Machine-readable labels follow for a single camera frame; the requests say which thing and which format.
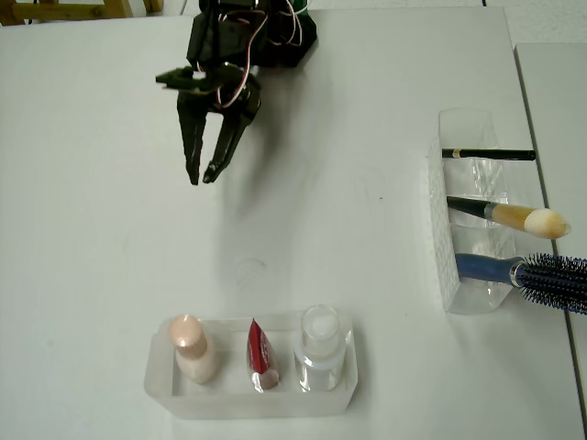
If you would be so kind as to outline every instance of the beige bottle cap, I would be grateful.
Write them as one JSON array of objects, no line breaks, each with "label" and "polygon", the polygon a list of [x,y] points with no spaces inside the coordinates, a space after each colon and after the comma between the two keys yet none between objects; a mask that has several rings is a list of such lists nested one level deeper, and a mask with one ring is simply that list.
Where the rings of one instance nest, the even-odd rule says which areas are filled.
[{"label": "beige bottle cap", "polygon": [[190,314],[181,314],[172,321],[169,338],[186,358],[201,357],[208,346],[202,325]]}]

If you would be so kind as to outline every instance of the hair brush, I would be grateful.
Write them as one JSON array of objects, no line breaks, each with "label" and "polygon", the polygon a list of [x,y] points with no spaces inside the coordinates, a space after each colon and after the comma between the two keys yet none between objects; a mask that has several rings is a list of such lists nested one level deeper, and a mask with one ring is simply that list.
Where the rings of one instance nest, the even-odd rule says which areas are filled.
[{"label": "hair brush", "polygon": [[532,303],[587,314],[587,259],[536,254],[497,259],[455,254],[459,276],[519,287]]}]

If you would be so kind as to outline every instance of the transparent plastic tray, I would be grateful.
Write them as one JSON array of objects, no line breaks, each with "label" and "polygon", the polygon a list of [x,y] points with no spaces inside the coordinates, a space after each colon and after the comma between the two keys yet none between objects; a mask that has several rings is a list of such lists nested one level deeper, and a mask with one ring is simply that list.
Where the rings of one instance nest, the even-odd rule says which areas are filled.
[{"label": "transparent plastic tray", "polygon": [[438,137],[428,155],[431,222],[444,307],[454,314],[483,314],[502,303],[511,286],[458,278],[454,253],[509,259],[515,255],[512,229],[449,210],[446,195],[507,203],[500,160],[445,159],[441,149],[498,149],[491,113],[450,109],[438,116]]},{"label": "transparent plastic tray", "polygon": [[222,359],[216,377],[205,385],[187,379],[175,362],[165,321],[151,339],[145,392],[180,419],[315,417],[342,413],[357,386],[357,359],[352,323],[338,310],[347,350],[340,383],[330,391],[304,392],[295,374],[294,337],[301,313],[255,316],[280,362],[280,384],[258,393],[247,372],[247,338],[251,318],[201,321],[214,338]]}]

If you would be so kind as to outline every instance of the beige bottle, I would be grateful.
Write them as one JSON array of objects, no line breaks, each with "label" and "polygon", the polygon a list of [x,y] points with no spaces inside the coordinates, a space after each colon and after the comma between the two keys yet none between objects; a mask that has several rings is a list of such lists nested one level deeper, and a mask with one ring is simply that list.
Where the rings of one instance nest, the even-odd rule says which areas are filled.
[{"label": "beige bottle", "polygon": [[219,368],[219,359],[212,339],[206,337],[200,322],[190,314],[175,318],[169,327],[175,346],[175,359],[182,373],[196,383],[212,379]]}]

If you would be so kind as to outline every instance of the plastic bottle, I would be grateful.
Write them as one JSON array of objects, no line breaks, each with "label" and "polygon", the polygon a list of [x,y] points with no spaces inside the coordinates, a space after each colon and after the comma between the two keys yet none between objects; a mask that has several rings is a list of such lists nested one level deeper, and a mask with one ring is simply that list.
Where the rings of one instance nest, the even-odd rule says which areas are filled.
[{"label": "plastic bottle", "polygon": [[293,349],[300,385],[306,391],[329,391],[336,387],[342,376],[346,348],[338,313],[333,308],[321,304],[305,311]]},{"label": "plastic bottle", "polygon": [[169,327],[175,346],[175,360],[182,373],[196,383],[212,379],[220,366],[213,341],[206,337],[200,322],[190,314],[175,318]]}]

